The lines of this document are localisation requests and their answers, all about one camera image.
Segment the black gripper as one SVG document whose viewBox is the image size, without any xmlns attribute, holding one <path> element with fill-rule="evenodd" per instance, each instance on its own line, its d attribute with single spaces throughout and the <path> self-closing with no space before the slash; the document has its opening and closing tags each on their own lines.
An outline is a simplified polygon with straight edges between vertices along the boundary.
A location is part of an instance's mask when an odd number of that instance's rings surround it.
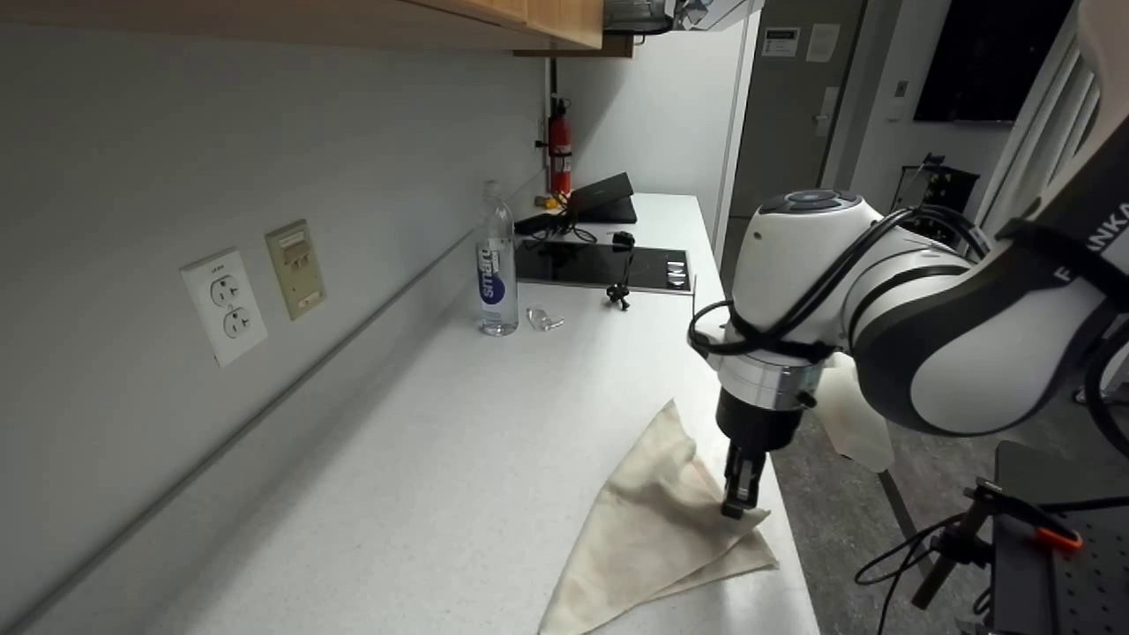
<svg viewBox="0 0 1129 635">
<path fill-rule="evenodd" d="M 727 467 L 722 467 L 722 504 L 727 517 L 746 517 L 760 504 L 761 456 L 787 447 L 800 423 L 799 408 L 760 408 L 729 391 L 721 395 L 715 425 L 722 431 Z"/>
</svg>

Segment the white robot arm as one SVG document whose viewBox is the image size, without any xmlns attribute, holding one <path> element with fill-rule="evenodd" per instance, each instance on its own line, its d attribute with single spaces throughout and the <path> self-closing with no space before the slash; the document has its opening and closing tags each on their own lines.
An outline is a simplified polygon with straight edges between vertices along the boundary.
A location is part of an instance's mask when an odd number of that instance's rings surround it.
<svg viewBox="0 0 1129 635">
<path fill-rule="evenodd" d="M 756 211 L 713 302 L 722 324 L 688 335 L 721 381 L 722 516 L 760 504 L 766 456 L 793 437 L 835 351 L 870 414 L 984 437 L 1030 421 L 1068 369 L 1102 373 L 1124 350 L 1129 0 L 1078 0 L 1075 34 L 1098 69 L 1098 119 L 993 240 L 956 249 L 859 195 L 807 191 Z"/>
</svg>

